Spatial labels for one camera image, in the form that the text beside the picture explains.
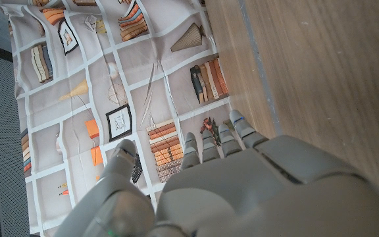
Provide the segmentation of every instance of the book spine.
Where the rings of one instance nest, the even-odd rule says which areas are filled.
[[[42,62],[40,61],[38,46],[34,47],[34,60],[36,61],[36,66],[38,67],[38,70],[41,76],[41,82],[44,82],[46,80],[46,75],[45,75],[45,69],[43,68]]]
[[[179,144],[179,139],[176,139],[173,142],[169,142],[168,144],[165,144],[165,145],[155,145],[154,144],[154,147],[152,147],[152,145],[151,145],[150,148],[151,148],[151,152],[154,153],[156,151],[160,151],[160,150],[166,149],[168,147],[171,147],[171,146],[177,145],[177,144]]]
[[[199,68],[199,66],[195,66],[195,69],[197,71],[197,77],[200,80],[201,87],[203,88],[204,101],[208,101],[209,98],[207,96],[207,89],[205,86],[204,77],[203,77],[203,75],[201,75],[201,69]]]
[[[213,82],[215,83],[215,87],[217,90],[217,94],[218,96],[221,96],[223,95],[223,91],[222,91],[222,88],[220,87],[220,82],[218,81],[218,78],[217,78],[215,64],[213,63],[213,61],[209,61],[209,65],[210,65],[211,76],[213,77]]]
[[[145,23],[145,21],[143,20],[141,23],[135,23],[135,25],[133,25],[131,28],[129,29],[126,29],[126,30],[121,30],[121,37],[125,37],[126,35],[132,33],[134,30],[138,30],[144,26],[147,26],[147,24]]]
[[[204,96],[200,97],[200,95],[203,94],[203,87],[201,86],[200,80],[198,79],[197,71],[195,68],[191,68],[190,72],[191,72],[191,81],[193,83],[198,102],[199,103],[204,102],[204,99],[203,99]]]
[[[155,156],[155,158],[156,158],[156,161],[161,161],[163,159],[168,159],[170,157],[170,155],[174,156],[174,155],[179,155],[181,153],[182,153],[182,148],[176,149],[174,151],[170,150],[170,151],[168,151],[168,153],[165,153],[165,154],[158,154]]]
[[[140,15],[137,16],[137,18],[135,18],[134,20],[132,20],[132,21],[130,21],[130,22],[122,23],[122,24],[120,24],[119,26],[120,26],[120,27],[125,27],[125,26],[128,26],[128,25],[134,24],[134,23],[140,21],[142,18],[143,18],[143,13],[140,13]]]
[[[29,147],[29,141],[25,142],[22,146],[22,150],[26,150],[27,147]]]
[[[220,69],[218,59],[215,59],[213,63],[215,64],[216,74],[217,74],[218,81],[220,82],[220,87],[222,88],[223,93],[228,93],[228,87],[226,86],[226,83],[224,82],[223,74]]]
[[[177,150],[177,149],[181,149],[181,144],[178,144],[178,145],[173,145],[169,148],[166,148],[166,149],[163,149],[161,151],[158,151],[158,152],[155,152],[155,157],[156,156],[159,156],[159,155],[164,155],[164,154],[167,154],[169,152],[169,150],[171,151],[174,151],[174,150]]]
[[[170,123],[170,124],[167,124],[167,125],[164,125],[160,128],[154,128],[152,130],[149,131],[149,135],[154,135],[154,134],[158,134],[159,132],[163,132],[165,130],[168,130],[168,129],[171,129],[171,128],[174,128],[175,127],[175,124],[174,123]]]
[[[46,66],[45,58],[43,57],[42,45],[38,45],[38,51],[39,51],[40,63],[42,64],[43,70],[45,71],[45,80],[48,80],[49,79],[49,70]]]
[[[178,136],[175,135],[173,137],[170,137],[170,138],[167,138],[167,139],[164,139],[164,140],[161,140],[159,142],[156,142],[154,144],[151,144],[150,147],[151,149],[153,149],[154,147],[160,147],[162,145],[167,145],[167,144],[170,144],[171,142],[175,141],[175,140],[178,140]]]
[[[175,132],[176,131],[176,127],[173,127],[173,128],[169,128],[168,130],[165,130],[165,131],[162,131],[162,132],[158,132],[156,134],[153,134],[153,135],[150,135],[150,140],[153,140],[153,139],[156,139],[156,138],[159,138],[161,136],[165,136],[169,133],[172,133],[172,132]]]
[[[125,37],[122,38],[122,41],[127,41],[127,40],[130,40],[136,36],[138,36],[139,34],[143,33],[143,32],[146,32],[148,30],[148,27],[147,25],[146,26],[143,26],[141,27],[140,29],[138,30],[134,30],[133,32],[129,33],[128,35],[126,35]]]
[[[27,159],[26,161],[23,162],[23,168],[26,167],[26,165],[30,164],[31,159]]]
[[[174,125],[174,120],[173,119],[169,119],[169,120],[166,120],[164,122],[160,122],[158,124],[155,124],[153,126],[150,126],[148,128],[146,128],[146,131],[147,132],[150,132],[152,130],[155,130],[155,129],[161,129],[162,127],[166,126],[166,125],[170,125],[170,124],[173,124]]]
[[[211,70],[210,70],[210,64],[209,64],[209,62],[205,63],[204,67],[206,68],[207,76],[209,77],[209,82],[210,82],[211,91],[213,93],[213,97],[215,99],[218,99],[218,93],[217,93],[217,90],[216,90],[215,82],[213,80],[213,75],[212,75]]]
[[[163,171],[165,169],[170,169],[171,167],[181,165],[181,163],[182,163],[182,159],[177,159],[177,160],[169,162],[167,164],[159,165],[158,167],[156,167],[156,170],[157,170],[157,172],[160,172],[160,171]]]
[[[36,60],[35,60],[34,49],[32,49],[31,52],[32,52],[32,65],[33,65],[34,72],[38,76],[39,82],[42,82],[42,77],[40,75],[40,72],[38,70],[38,66],[37,66]]]
[[[179,153],[179,154],[173,155],[172,158],[170,158],[170,156],[169,156],[166,159],[161,159],[160,161],[156,161],[156,164],[157,164],[157,166],[164,165],[166,163],[175,161],[177,159],[181,159],[183,157],[184,157],[184,154],[183,153]]]
[[[126,17],[121,17],[119,18],[118,20],[129,20],[131,19],[137,12],[138,12],[138,9],[139,9],[139,6],[138,4],[134,5],[134,8],[131,10],[130,14],[128,14],[128,16]]]
[[[32,168],[32,164],[31,164],[31,163],[28,163],[28,164],[24,167],[24,172],[28,171],[30,168]]]

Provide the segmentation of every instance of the orange book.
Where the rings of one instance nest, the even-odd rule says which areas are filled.
[[[174,151],[174,150],[176,150],[176,149],[180,149],[180,148],[181,148],[181,144],[173,145],[173,146],[168,147],[168,148],[166,148],[166,149],[163,149],[163,150],[161,150],[161,151],[157,151],[157,152],[155,152],[155,156],[164,155],[164,154],[166,154],[166,153],[169,153],[169,150]]]
[[[171,147],[171,145],[170,145],[170,143],[171,142],[174,142],[175,140],[178,140],[179,141],[179,138],[178,138],[178,136],[177,135],[175,135],[175,136],[173,136],[173,137],[170,137],[170,138],[167,138],[167,139],[163,139],[163,140],[161,140],[161,141],[159,141],[159,142],[156,142],[155,144],[151,144],[150,145],[150,148],[151,149],[154,149],[155,147],[161,147],[161,146],[163,146],[163,145],[168,145],[168,146],[166,146],[165,148],[168,148],[168,147]]]
[[[93,139],[95,137],[99,136],[99,128],[97,127],[97,123],[95,119],[92,119],[90,121],[85,121],[87,131],[89,132],[90,139]]]
[[[177,144],[179,144],[179,139],[174,140],[173,142],[169,142],[168,144],[165,144],[165,145],[160,145],[160,146],[157,146],[157,147],[152,147],[151,148],[151,152],[154,153],[154,152],[166,149],[168,147],[172,147],[172,146],[177,145]]]
[[[149,132],[149,135],[154,135],[156,133],[159,133],[159,132],[162,132],[162,131],[165,131],[165,130],[168,130],[169,128],[173,128],[175,127],[175,124],[173,122],[171,122],[170,124],[166,124],[160,128],[156,128],[156,129],[153,129]]]
[[[218,96],[221,96],[223,95],[223,91],[222,91],[222,88],[220,87],[220,82],[218,81],[217,73],[215,73],[216,72],[215,63],[213,61],[209,61],[209,66],[211,70],[211,76],[213,77],[213,82],[215,83],[217,94]]]
[[[127,25],[131,25],[131,24],[134,24],[136,22],[138,22],[139,20],[141,20],[143,18],[143,13],[140,13],[137,18],[135,18],[134,20],[130,21],[130,22],[125,22],[125,23],[122,23],[122,24],[119,24],[120,27],[124,27],[124,26],[127,26]]]
[[[220,82],[220,87],[222,88],[223,93],[228,93],[228,88],[226,87],[226,83],[224,82],[223,74],[220,69],[218,59],[215,59],[213,63],[215,64],[216,74],[218,81]]]
[[[169,134],[171,132],[175,132],[175,131],[176,131],[176,127],[169,128],[168,130],[164,130],[164,131],[158,132],[156,134],[150,135],[150,140],[159,138],[161,136],[165,136],[165,135],[167,135],[167,134]]]
[[[24,172],[28,171],[30,168],[32,168],[32,163],[28,163],[28,164],[24,167]]]
[[[129,33],[128,35],[122,37],[122,41],[127,41],[127,40],[130,40],[136,36],[138,36],[139,34],[143,33],[143,32],[146,32],[149,28],[146,26],[143,26],[141,28],[138,28],[138,30],[134,30],[133,32]]]
[[[169,157],[169,158],[166,158],[166,159],[161,159],[160,161],[156,161],[156,164],[157,164],[157,166],[164,165],[166,163],[175,161],[177,159],[181,159],[183,157],[184,157],[184,154],[183,153],[179,153],[179,154],[173,155],[172,159]]]
[[[100,151],[100,147],[91,148],[90,152],[94,166],[103,163],[102,152]]]
[[[134,6],[134,8],[131,10],[130,14],[128,14],[128,16],[121,17],[118,20],[129,20],[129,19],[131,19],[138,12],[138,9],[139,9],[139,6],[138,6],[138,4],[136,4]]]
[[[165,153],[165,154],[160,154],[158,156],[155,156],[155,158],[156,158],[156,161],[160,161],[163,159],[168,159],[170,157],[170,155],[174,156],[174,155],[177,155],[180,153],[182,153],[182,148],[176,149],[174,151],[170,151],[170,152]]]

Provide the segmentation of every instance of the white shelf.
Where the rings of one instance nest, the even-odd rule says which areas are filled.
[[[93,165],[90,150],[68,159],[75,202],[78,203],[84,195],[96,185],[96,176],[103,172],[103,164]]]
[[[57,152],[56,148],[57,133],[59,133],[59,124],[29,134],[34,149],[35,163],[32,166],[35,172],[63,163],[63,156]]]
[[[191,13],[195,10],[189,1],[162,0],[161,4],[152,0],[141,0],[141,2],[150,17],[154,33],[167,29],[181,18],[183,13]]]
[[[86,109],[63,122],[63,143],[67,157],[73,157],[99,145],[99,137],[90,139],[86,121],[94,119],[91,109]]]
[[[27,206],[28,206],[28,210],[29,210],[30,228],[37,227],[37,226],[39,226],[38,225],[38,214],[36,213],[32,183],[26,184],[26,191],[27,191]]]
[[[86,54],[87,59],[91,59],[96,56],[102,47],[97,38],[96,31],[88,30],[84,24],[84,20],[88,14],[75,14],[70,17],[72,25],[70,26],[76,33],[76,37],[80,38],[82,43],[82,48],[84,48],[84,53]]]
[[[73,90],[86,79],[84,70],[67,80],[57,82],[57,87],[48,87],[30,96],[30,122],[33,127],[71,113],[89,103],[88,93],[59,101],[59,98]]]
[[[21,9],[23,17],[11,17],[11,24],[16,25],[17,32],[27,32],[27,34],[17,34],[19,48],[30,42],[41,39],[39,31],[39,22],[25,9]]]
[[[107,63],[115,63],[112,53],[89,65],[89,76],[92,84],[94,104],[97,114],[101,119],[101,129],[103,129],[103,141],[105,141],[105,143],[109,141],[109,127],[106,114],[120,107],[119,104],[109,100],[108,90],[113,84],[122,85],[119,76],[111,79]]]
[[[58,186],[64,183],[66,183],[65,170],[55,172],[36,180],[43,225],[48,224],[53,220],[57,220],[58,218],[62,218],[72,210],[68,195],[59,195],[67,189],[58,188]]]

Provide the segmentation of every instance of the wooden table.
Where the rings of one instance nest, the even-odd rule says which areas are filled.
[[[379,1],[206,4],[232,107],[269,138],[305,140],[379,187]]]

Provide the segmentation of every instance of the shelf compartment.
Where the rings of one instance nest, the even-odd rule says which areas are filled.
[[[19,48],[34,40],[42,38],[40,36],[38,20],[24,8],[21,8],[21,11],[23,17],[12,16],[10,18],[11,24],[15,25],[16,32],[14,34],[17,36],[17,44]]]
[[[32,64],[32,52],[31,50],[35,47],[36,45],[33,45],[24,51],[20,52],[19,57],[21,58],[21,66],[19,75],[21,76],[21,79],[23,82],[31,89],[36,89],[40,87],[43,84],[46,84],[52,80],[46,80],[45,82],[41,83],[39,82],[39,78],[36,74],[36,71],[34,70],[33,64]]]
[[[112,158],[114,151],[115,151],[115,149],[110,149],[110,150],[106,151],[106,158],[107,158],[108,162]],[[143,159],[142,156],[140,156],[139,158],[140,158],[140,163],[144,162],[144,161],[142,161],[142,159]],[[141,176],[138,178],[136,183],[133,183],[132,179],[130,180],[130,182],[140,190],[144,190],[147,188],[147,183],[145,181],[144,173],[141,174]]]
[[[157,67],[157,53],[153,38],[145,39],[118,50],[119,59],[128,85],[150,77],[153,63]]]
[[[36,180],[42,223],[63,218],[71,212],[71,202],[68,195],[59,194],[67,188],[58,188],[66,183],[65,170],[61,170]]]
[[[210,111],[201,113],[199,115],[196,115],[194,117],[188,118],[186,120],[180,121],[180,126],[182,129],[182,134],[186,136],[188,132],[192,132],[195,135],[195,140],[197,142],[198,147],[198,154],[200,157],[200,160],[202,160],[203,157],[203,139],[201,137],[201,127],[203,126],[203,121],[205,118],[211,118],[216,122],[216,125],[221,125],[224,121],[229,119],[229,112],[230,107],[229,104],[225,104],[222,106],[219,106],[217,108],[211,109]],[[232,132],[234,137],[237,137],[236,132]],[[223,151],[221,147],[217,147],[217,150],[220,154],[220,157],[223,157]]]
[[[89,65],[89,75],[92,84],[93,100],[95,103],[97,114],[99,115],[99,118],[102,122],[102,128],[99,129],[103,129],[104,143],[107,143],[109,141],[109,126],[106,114],[119,108],[122,105],[113,103],[109,100],[109,88],[114,84],[122,86],[122,81],[120,79],[119,74],[117,76],[113,76],[113,78],[109,76],[107,62],[116,65],[113,53],[110,53],[105,57],[101,57],[100,59]],[[125,98],[120,99],[120,101],[122,103],[125,103],[126,101],[128,101],[128,99],[125,96]]]
[[[68,158],[72,191],[78,203],[85,194],[96,185],[97,176],[103,172],[103,164],[93,165],[91,151],[85,151],[79,155]]]
[[[141,0],[141,2],[149,15],[155,33],[171,27],[183,15],[189,16],[189,12],[195,10],[190,1],[164,0],[161,4],[152,0]]]
[[[183,66],[168,76],[170,93],[172,95],[173,102],[176,105],[175,109],[178,115],[183,115],[227,96],[227,94],[224,94],[219,97],[219,99],[209,98],[207,102],[199,103],[195,94],[191,81],[190,68],[195,65],[202,65],[203,63],[213,60],[214,58],[215,57],[213,55],[203,57]]]
[[[110,0],[100,0],[100,2],[102,3],[103,8],[107,15],[107,18],[103,20],[107,20],[109,24],[109,28],[112,31],[115,45],[122,43],[123,41],[120,35],[121,29],[118,23],[118,19],[124,16],[126,11],[128,10],[129,5],[126,3],[120,4],[118,1],[110,1]],[[140,36],[147,35],[148,33],[149,33],[149,30],[139,34],[137,38]]]
[[[59,124],[55,124],[31,134],[35,157],[35,164],[32,164],[32,166],[35,172],[44,171],[63,163],[63,155],[58,153],[56,147],[56,135],[58,133]]]
[[[89,103],[89,94],[76,95],[59,101],[59,98],[86,79],[85,70],[44,88],[30,96],[30,122],[32,127],[57,119]]]
[[[166,35],[159,38],[153,38],[154,44],[157,46],[157,53],[159,54],[165,71],[174,68],[179,63],[184,62],[198,53],[210,49],[208,39],[203,36],[202,45],[200,46],[190,47],[188,49],[183,49],[176,52],[172,52],[170,50],[172,45],[174,45],[174,43],[181,38],[182,35],[184,35],[193,23],[196,23],[198,27],[202,25],[201,15],[199,13],[189,16],[185,21],[183,21],[183,23]]]
[[[33,186],[32,183],[26,184],[27,192],[27,206],[29,210],[29,225],[30,228],[39,226],[38,224],[38,214],[36,213],[36,204],[34,202]]]
[[[66,2],[68,3],[71,12],[101,14],[98,6],[77,6],[72,0],[66,0]]]
[[[53,74],[57,75],[57,77],[67,77],[68,72],[73,71],[83,64],[80,47],[75,48],[73,51],[65,55],[61,39],[58,35],[59,22],[53,26],[47,21],[43,13],[41,13],[37,7],[29,7],[29,10],[35,14],[40,22],[46,27],[46,39],[48,51],[50,51],[49,56],[53,56],[51,57],[54,71]]]
[[[91,139],[86,121],[94,119],[93,111],[86,109],[64,121],[63,142],[67,157],[73,157],[99,145],[99,137]]]
[[[70,17],[70,21],[72,23],[71,28],[74,29],[76,37],[80,38],[82,48],[84,49],[87,60],[91,59],[92,57],[96,56],[96,54],[100,53],[100,51],[102,51],[101,44],[99,43],[99,39],[96,36],[96,31],[88,30],[84,24],[84,20],[88,16],[89,14],[76,14]]]

